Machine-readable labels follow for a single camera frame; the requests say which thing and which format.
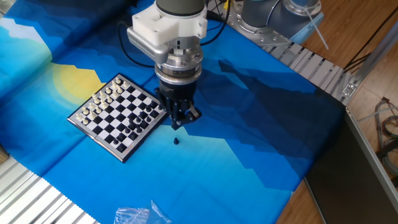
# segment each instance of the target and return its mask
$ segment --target tablecloth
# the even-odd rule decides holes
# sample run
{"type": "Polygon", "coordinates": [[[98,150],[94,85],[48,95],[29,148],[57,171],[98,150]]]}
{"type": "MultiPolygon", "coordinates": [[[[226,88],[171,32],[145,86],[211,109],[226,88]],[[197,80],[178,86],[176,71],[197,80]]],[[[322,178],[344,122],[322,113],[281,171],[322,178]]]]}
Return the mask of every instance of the tablecloth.
{"type": "Polygon", "coordinates": [[[333,143],[344,106],[227,26],[203,47],[194,97],[203,116],[177,131],[166,120],[122,164],[67,117],[117,73],[158,86],[121,51],[116,23],[131,22],[128,12],[122,0],[12,6],[0,19],[1,144],[101,223],[150,200],[174,223],[276,222],[333,143]]]}

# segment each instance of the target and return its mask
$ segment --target wooden floor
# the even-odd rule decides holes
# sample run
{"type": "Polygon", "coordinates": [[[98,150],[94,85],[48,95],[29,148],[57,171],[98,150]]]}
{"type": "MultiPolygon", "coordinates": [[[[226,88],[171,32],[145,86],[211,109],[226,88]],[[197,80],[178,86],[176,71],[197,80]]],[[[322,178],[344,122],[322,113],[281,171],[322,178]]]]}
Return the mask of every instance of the wooden floor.
{"type": "MultiPolygon", "coordinates": [[[[319,36],[312,35],[304,46],[334,64],[345,67],[361,47],[368,41],[384,19],[398,6],[397,0],[321,0],[325,20],[321,33],[329,45],[323,46],[319,36]]],[[[375,38],[359,55],[371,52],[389,29],[398,21],[396,13],[378,32],[375,38]]],[[[356,119],[374,112],[382,97],[398,106],[398,44],[368,75],[348,105],[356,119]]],[[[383,120],[392,113],[383,113],[383,120]]],[[[378,141],[374,118],[359,123],[373,149],[377,151],[378,141]]],[[[398,133],[398,126],[390,126],[398,133]]],[[[398,164],[398,153],[393,156],[398,164]]],[[[302,182],[293,194],[280,216],[278,224],[323,223],[322,217],[312,200],[307,186],[302,182]]]]}

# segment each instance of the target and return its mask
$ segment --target plastic bag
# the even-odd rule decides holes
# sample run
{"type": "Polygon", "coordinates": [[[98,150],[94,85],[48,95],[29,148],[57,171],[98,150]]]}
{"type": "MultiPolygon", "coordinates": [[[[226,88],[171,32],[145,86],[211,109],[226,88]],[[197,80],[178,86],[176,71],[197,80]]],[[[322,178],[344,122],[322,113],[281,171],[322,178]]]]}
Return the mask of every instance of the plastic bag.
{"type": "Polygon", "coordinates": [[[114,218],[114,224],[169,224],[171,222],[152,200],[148,208],[119,208],[114,218]]]}

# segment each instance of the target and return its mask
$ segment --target chess board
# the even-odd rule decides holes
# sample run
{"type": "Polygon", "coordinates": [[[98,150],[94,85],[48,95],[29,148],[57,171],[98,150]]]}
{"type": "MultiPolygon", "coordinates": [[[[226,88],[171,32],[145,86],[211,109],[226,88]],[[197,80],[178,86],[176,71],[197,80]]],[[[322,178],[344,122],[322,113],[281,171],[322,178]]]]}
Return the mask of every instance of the chess board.
{"type": "Polygon", "coordinates": [[[154,96],[118,74],[68,120],[126,162],[166,116],[154,96]]]}

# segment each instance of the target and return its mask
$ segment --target white chess piece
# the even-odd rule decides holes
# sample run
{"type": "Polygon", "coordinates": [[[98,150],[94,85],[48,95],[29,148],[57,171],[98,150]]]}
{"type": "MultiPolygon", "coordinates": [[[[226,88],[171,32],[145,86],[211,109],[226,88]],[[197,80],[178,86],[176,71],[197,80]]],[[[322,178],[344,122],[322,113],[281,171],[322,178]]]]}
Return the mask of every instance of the white chess piece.
{"type": "Polygon", "coordinates": [[[94,109],[96,106],[95,106],[94,103],[89,103],[89,104],[88,104],[88,107],[89,107],[90,109],[94,109]]]}
{"type": "Polygon", "coordinates": [[[88,115],[89,111],[87,108],[83,107],[83,108],[81,108],[81,110],[83,111],[84,115],[88,115]]]}
{"type": "Polygon", "coordinates": [[[94,99],[94,103],[100,103],[100,100],[98,99],[97,95],[95,95],[95,93],[93,93],[93,99],[94,99]]]}
{"type": "Polygon", "coordinates": [[[81,121],[83,119],[83,116],[81,114],[76,114],[76,119],[78,121],[81,121]]]}
{"type": "Polygon", "coordinates": [[[124,88],[127,88],[127,87],[129,87],[129,85],[126,83],[126,82],[123,82],[123,85],[122,85],[124,88]]]}
{"type": "Polygon", "coordinates": [[[100,114],[100,113],[102,112],[102,110],[101,110],[101,108],[99,108],[99,107],[97,106],[97,108],[95,108],[95,112],[98,113],[98,114],[100,114]]]}
{"type": "Polygon", "coordinates": [[[115,90],[118,88],[118,84],[115,81],[112,81],[112,88],[115,90]]]}
{"type": "Polygon", "coordinates": [[[106,95],[105,95],[105,93],[101,90],[101,91],[99,91],[99,97],[102,99],[102,100],[105,100],[106,99],[106,95]]]}
{"type": "Polygon", "coordinates": [[[113,90],[112,96],[113,96],[113,98],[117,98],[119,96],[119,93],[117,93],[115,90],[113,90]]]}
{"type": "Polygon", "coordinates": [[[104,109],[106,109],[109,106],[104,100],[101,100],[101,105],[102,105],[102,108],[104,108],[104,109]]]}
{"type": "Polygon", "coordinates": [[[118,91],[119,94],[123,92],[123,90],[122,90],[122,88],[120,88],[120,86],[118,86],[118,90],[117,91],[118,91]]]}
{"type": "Polygon", "coordinates": [[[95,119],[97,117],[97,114],[95,114],[93,111],[90,111],[90,115],[88,115],[89,119],[95,119]]]}

